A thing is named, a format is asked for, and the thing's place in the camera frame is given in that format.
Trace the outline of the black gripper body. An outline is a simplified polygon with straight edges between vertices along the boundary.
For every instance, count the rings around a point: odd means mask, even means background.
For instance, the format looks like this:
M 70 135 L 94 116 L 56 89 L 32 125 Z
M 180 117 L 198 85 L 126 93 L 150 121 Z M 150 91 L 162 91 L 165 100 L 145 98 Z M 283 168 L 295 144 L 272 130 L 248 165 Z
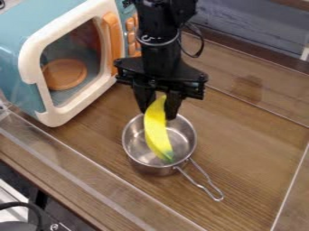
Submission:
M 143 84 L 155 91 L 177 90 L 184 97 L 204 99 L 208 75 L 190 66 L 181 57 L 181 46 L 142 46 L 139 57 L 114 61 L 118 82 L 125 85 Z

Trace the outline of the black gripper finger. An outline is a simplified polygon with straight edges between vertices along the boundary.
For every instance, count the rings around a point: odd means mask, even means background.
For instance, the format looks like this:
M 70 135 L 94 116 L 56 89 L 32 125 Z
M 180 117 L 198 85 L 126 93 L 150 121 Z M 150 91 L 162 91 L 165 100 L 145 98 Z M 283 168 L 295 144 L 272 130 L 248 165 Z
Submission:
M 166 119 L 177 118 L 184 96 L 180 91 L 172 90 L 168 92 L 168 99 L 165 103 Z
M 150 85 L 134 83 L 133 92 L 134 92 L 139 109 L 142 113 L 145 113 L 149 106 L 155 101 L 155 88 L 151 87 Z

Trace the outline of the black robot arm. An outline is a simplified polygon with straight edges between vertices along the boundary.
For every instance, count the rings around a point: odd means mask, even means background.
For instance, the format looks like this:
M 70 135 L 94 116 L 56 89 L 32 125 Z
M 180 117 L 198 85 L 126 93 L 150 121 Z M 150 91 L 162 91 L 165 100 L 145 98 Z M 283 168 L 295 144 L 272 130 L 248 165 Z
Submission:
M 181 31 L 197 14 L 198 0 L 133 0 L 138 12 L 139 57 L 114 61 L 118 83 L 131 86 L 139 109 L 146 111 L 155 93 L 168 95 L 166 119 L 173 120 L 182 100 L 202 99 L 209 76 L 185 62 Z

